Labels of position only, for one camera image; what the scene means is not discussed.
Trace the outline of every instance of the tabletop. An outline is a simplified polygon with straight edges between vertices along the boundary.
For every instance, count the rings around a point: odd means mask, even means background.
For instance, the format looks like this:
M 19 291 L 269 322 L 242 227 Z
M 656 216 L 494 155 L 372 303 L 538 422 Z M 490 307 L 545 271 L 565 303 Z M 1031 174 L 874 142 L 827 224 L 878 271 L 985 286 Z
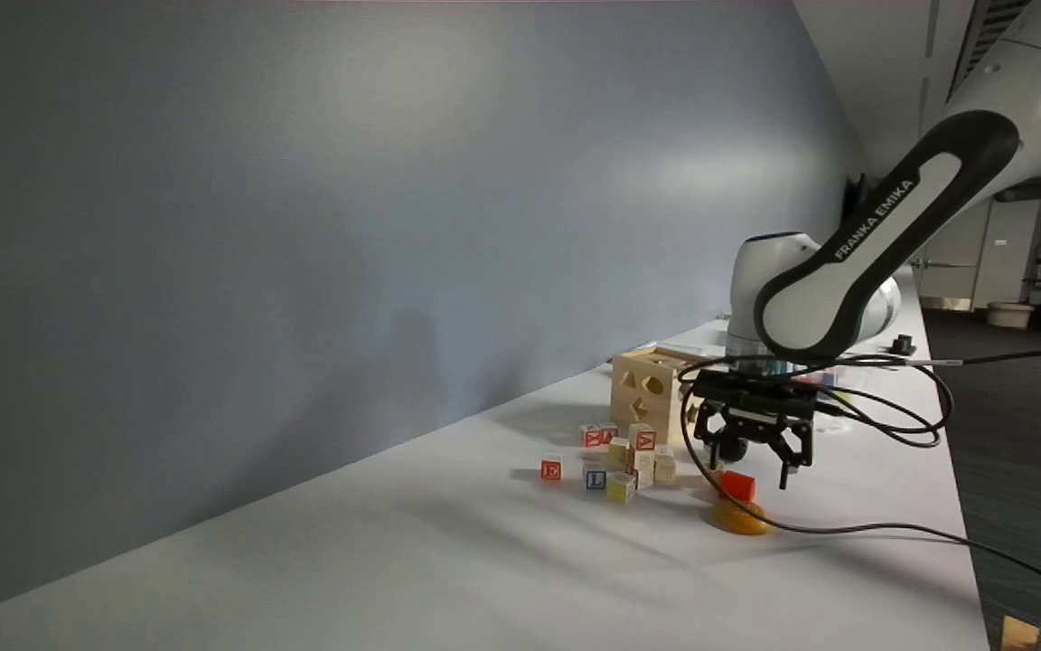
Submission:
M 715 348 L 720 330 L 679 344 Z M 914 292 L 886 339 L 896 332 L 928 353 Z M 936 412 L 907 369 L 845 369 L 839 383 Z M 595 420 L 604 369 L 2 602 L 0 651 L 985 646 L 961 547 L 725 534 L 694 483 L 606 504 L 577 476 L 577 426 Z M 540 457 L 567 458 L 559 487 L 536 476 Z M 867 426 L 819 426 L 816 458 L 787 491 L 767 447 L 739 470 L 796 524 L 966 530 L 945 445 L 919 451 Z

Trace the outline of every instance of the wooden block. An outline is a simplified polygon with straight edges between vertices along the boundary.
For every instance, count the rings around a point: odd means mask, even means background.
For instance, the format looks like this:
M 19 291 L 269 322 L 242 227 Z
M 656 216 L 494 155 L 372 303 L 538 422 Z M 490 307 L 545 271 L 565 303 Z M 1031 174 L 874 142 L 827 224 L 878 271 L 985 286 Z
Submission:
M 1000 651 L 1037 651 L 1037 627 L 1021 620 L 1000 620 Z
M 630 470 L 630 441 L 613 439 L 604 451 L 606 470 Z
M 685 357 L 662 353 L 654 348 L 626 351 L 613 362 L 612 380 L 612 420 L 647 422 L 656 445 L 679 445 L 679 383 L 674 372 Z
M 606 470 L 606 447 L 585 447 L 583 470 Z
M 613 422 L 585 422 L 583 426 L 583 447 L 604 447 L 616 439 Z
M 606 487 L 606 470 L 591 467 L 585 470 L 585 491 L 604 491 Z
M 540 458 L 540 480 L 559 483 L 559 458 Z
M 637 476 L 631 475 L 606 475 L 604 494 L 612 504 L 631 504 L 631 491 L 637 491 Z
M 654 462 L 656 462 L 654 451 L 631 451 L 631 475 L 639 483 L 654 483 Z
M 656 426 L 651 426 L 651 422 L 631 422 L 631 426 L 630 426 L 630 441 L 631 441 L 637 451 L 654 451 L 654 447 L 656 447 Z
M 654 457 L 654 483 L 662 483 L 662 487 L 666 487 L 666 483 L 667 483 L 667 487 L 674 483 L 674 458 L 671 458 L 667 451 L 656 451 L 656 457 Z

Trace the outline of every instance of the gray wall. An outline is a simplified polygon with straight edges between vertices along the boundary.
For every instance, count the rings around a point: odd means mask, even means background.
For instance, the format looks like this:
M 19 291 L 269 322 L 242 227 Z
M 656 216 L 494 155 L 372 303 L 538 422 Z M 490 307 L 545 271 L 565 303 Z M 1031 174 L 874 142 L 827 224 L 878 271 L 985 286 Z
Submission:
M 848 155 L 785 0 L 0 4 L 0 598 L 707 318 Z

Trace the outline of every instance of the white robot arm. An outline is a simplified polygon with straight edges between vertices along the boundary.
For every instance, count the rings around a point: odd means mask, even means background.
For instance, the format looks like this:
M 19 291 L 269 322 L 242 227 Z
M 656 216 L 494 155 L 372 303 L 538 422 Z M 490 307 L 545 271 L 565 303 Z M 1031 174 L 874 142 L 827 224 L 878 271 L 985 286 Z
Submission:
M 1041 174 L 1041 4 L 995 42 L 941 119 L 825 246 L 748 237 L 730 351 L 834 362 L 892 310 L 889 274 L 954 215 Z

